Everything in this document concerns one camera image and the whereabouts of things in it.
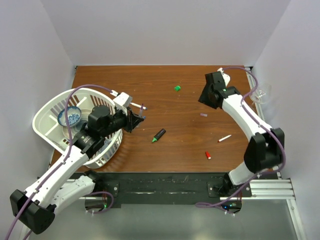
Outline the red pen cap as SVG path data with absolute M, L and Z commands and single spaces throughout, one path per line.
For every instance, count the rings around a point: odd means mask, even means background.
M 205 152 L 205 155 L 206 155 L 206 157 L 207 157 L 208 160 L 211 160 L 211 159 L 212 159 L 212 157 L 211 157 L 211 155 L 210 155 L 210 153 L 209 153 L 208 151 Z

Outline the purple marker pen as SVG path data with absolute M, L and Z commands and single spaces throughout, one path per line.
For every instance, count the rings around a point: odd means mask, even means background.
M 144 104 L 141 104 L 140 110 L 139 110 L 139 117 L 142 117 L 143 115 L 143 110 L 144 110 Z

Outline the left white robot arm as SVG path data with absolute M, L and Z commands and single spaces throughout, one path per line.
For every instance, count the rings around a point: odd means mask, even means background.
M 24 191 L 16 189 L 9 197 L 12 213 L 29 231 L 39 235 L 54 221 L 56 214 L 76 199 L 91 194 L 99 196 L 104 184 L 89 176 L 80 177 L 75 186 L 63 190 L 63 184 L 104 145 L 105 138 L 118 130 L 130 133 L 144 117 L 130 107 L 111 114 L 105 105 L 95 106 L 61 158 Z

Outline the white red-tipped marker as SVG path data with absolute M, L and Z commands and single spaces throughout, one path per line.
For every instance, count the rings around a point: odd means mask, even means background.
M 222 141 L 225 141 L 226 139 L 230 138 L 231 136 L 232 136 L 231 134 L 229 134 L 229 135 L 227 135 L 227 136 L 224 136 L 224 137 L 222 137 L 221 139 L 219 139 L 217 142 L 220 143 L 220 142 L 222 142 Z

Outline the black green highlighter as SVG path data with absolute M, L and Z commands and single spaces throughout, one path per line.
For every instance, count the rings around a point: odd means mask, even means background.
M 164 134 L 166 133 L 166 130 L 162 128 L 152 139 L 152 143 L 157 142 Z

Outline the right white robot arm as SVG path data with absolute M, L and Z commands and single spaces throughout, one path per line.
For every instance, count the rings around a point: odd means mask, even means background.
M 228 87 L 231 78 L 222 70 L 207 73 L 205 86 L 198 101 L 213 109 L 222 109 L 238 124 L 248 140 L 243 162 L 227 173 L 223 192 L 235 196 L 242 184 L 267 169 L 282 167 L 285 162 L 285 134 L 264 122 L 245 102 L 234 86 Z

